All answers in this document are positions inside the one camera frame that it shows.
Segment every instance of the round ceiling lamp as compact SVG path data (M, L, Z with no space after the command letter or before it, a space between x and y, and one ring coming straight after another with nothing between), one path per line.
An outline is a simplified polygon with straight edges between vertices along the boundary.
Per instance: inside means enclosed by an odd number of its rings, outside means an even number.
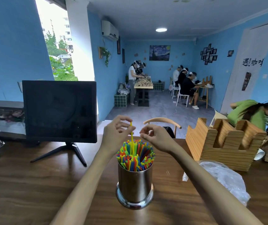
M156 32L165 32L165 31L167 31L167 28L165 27L160 27L156 29Z

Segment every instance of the computer monitor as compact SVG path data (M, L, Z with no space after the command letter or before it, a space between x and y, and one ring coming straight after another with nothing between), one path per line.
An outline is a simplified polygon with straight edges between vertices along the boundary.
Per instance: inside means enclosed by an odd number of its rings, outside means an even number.
M97 142L96 82L24 80L26 138Z

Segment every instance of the white door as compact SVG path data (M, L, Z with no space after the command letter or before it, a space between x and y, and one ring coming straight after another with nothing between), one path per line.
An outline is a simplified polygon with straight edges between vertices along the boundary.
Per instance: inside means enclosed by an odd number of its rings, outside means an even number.
M221 113L231 112L230 103L251 98L267 52L268 24L246 29L238 48Z

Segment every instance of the white ceiling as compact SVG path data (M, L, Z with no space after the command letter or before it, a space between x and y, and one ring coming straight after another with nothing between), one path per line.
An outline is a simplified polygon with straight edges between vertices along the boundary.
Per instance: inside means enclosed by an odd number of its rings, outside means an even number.
M90 0L128 40L193 39L268 8L268 0ZM155 32L166 27L167 32Z

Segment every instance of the monitor stand leg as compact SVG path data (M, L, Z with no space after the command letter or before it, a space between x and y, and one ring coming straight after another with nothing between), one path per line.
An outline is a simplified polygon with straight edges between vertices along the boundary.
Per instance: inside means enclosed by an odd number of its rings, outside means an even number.
M43 158L46 158L46 157L48 157L50 155L53 155L53 154L55 154L55 153L57 153L59 151L71 149L71 150L74 150L75 154L77 155L77 157L79 158L81 163L84 165L84 167L87 167L87 164L86 164L86 162L85 162L85 160L83 158L83 155L81 154L81 152L80 152L78 146L76 145L76 143L65 142L65 144L66 145L58 147L58 148L56 148L56 149L54 149L54 150L52 150L52 151L50 151L50 152L38 157L36 159L31 160L31 163L36 162L38 160L41 160Z

